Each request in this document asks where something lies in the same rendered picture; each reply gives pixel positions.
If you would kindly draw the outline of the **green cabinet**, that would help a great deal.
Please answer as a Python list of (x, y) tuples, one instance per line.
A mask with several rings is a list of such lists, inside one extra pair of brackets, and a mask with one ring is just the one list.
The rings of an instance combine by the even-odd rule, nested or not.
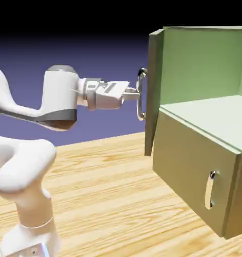
[(242, 234), (242, 27), (167, 27), (159, 112), (241, 153), (223, 238)]

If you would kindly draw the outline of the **green cabinet door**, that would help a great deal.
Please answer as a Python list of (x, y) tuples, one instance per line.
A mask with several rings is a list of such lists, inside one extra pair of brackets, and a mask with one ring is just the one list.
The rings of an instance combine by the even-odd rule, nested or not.
[(160, 106), (164, 29), (149, 34), (144, 155), (152, 154)]
[[(159, 112), (153, 170), (220, 237), (225, 236), (240, 156), (227, 144)], [(213, 185), (214, 206), (207, 210), (204, 196), (211, 170), (219, 175)]]

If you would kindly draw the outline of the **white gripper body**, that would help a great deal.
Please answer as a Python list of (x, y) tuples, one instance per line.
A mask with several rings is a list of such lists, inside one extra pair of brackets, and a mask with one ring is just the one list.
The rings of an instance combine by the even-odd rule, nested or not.
[(96, 92), (96, 109), (118, 109), (123, 103), (123, 93), (128, 88), (128, 81), (110, 81), (105, 87), (100, 85)]

